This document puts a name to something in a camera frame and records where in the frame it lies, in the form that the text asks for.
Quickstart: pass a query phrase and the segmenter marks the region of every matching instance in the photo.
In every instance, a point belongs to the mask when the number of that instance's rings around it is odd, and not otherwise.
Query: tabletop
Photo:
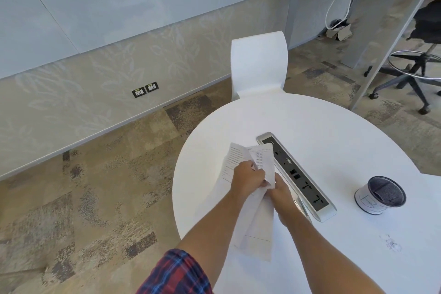
[[[272,94],[239,99],[206,117],[186,140],[173,177],[180,237],[214,186],[230,142],[256,145],[272,132],[337,208],[317,230],[387,293],[433,293],[441,286],[441,206],[411,159],[381,130],[349,110],[308,96]],[[374,216],[354,192],[375,175],[405,190],[403,207]],[[289,232],[274,216],[272,261],[229,250],[214,291],[310,293]]]

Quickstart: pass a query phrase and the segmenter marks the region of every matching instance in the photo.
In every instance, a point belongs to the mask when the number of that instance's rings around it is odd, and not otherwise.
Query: plaid shirt sleeve
[[[196,260],[179,249],[168,250],[136,294],[212,294]]]

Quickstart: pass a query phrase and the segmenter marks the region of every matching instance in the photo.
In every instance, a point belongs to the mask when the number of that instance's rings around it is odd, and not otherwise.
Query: cable
[[[336,28],[339,24],[341,24],[343,21],[345,21],[346,18],[348,17],[348,15],[349,15],[349,10],[350,10],[350,8],[351,8],[352,0],[349,1],[348,10],[346,11],[346,15],[345,15],[345,17],[343,18],[343,20],[341,20],[338,24],[336,24],[336,25],[334,25],[334,26],[332,26],[332,27],[329,27],[329,26],[328,26],[328,13],[329,13],[329,10],[331,9],[332,5],[334,5],[334,2],[335,2],[335,1],[336,1],[336,0],[333,0],[333,1],[332,1],[331,5],[329,5],[328,10],[326,11],[326,15],[325,15],[325,26],[326,26],[327,29],[334,29],[334,28]]]

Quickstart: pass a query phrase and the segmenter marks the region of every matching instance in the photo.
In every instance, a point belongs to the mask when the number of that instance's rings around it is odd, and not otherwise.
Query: white paper cup
[[[379,215],[387,208],[401,207],[406,202],[406,194],[393,180],[375,176],[356,191],[357,205],[366,213]]]

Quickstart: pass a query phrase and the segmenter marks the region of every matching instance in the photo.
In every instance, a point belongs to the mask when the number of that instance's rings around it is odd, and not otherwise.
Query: black office chair
[[[377,86],[375,89],[373,89],[373,92],[369,95],[369,98],[377,99],[378,91],[382,90],[383,88],[388,88],[389,86],[397,84],[396,88],[401,89],[409,83],[424,104],[424,107],[418,111],[418,113],[424,115],[430,112],[430,104],[424,96],[418,82],[441,87],[441,82],[438,81],[441,80],[441,77],[426,77],[426,63],[441,63],[441,57],[432,54],[432,51],[435,49],[437,44],[441,43],[441,0],[432,1],[426,7],[418,10],[414,19],[416,20],[416,26],[412,31],[411,36],[407,40],[422,39],[424,42],[431,43],[432,45],[426,52],[401,50],[390,54],[388,57],[388,62],[391,67],[382,67],[380,68],[379,72],[382,74],[396,76],[396,78]],[[391,57],[398,57],[413,61],[415,63],[413,65],[408,64],[405,69],[400,69],[392,63],[390,60]],[[371,68],[372,66],[370,66],[364,73],[365,77],[367,77]]]

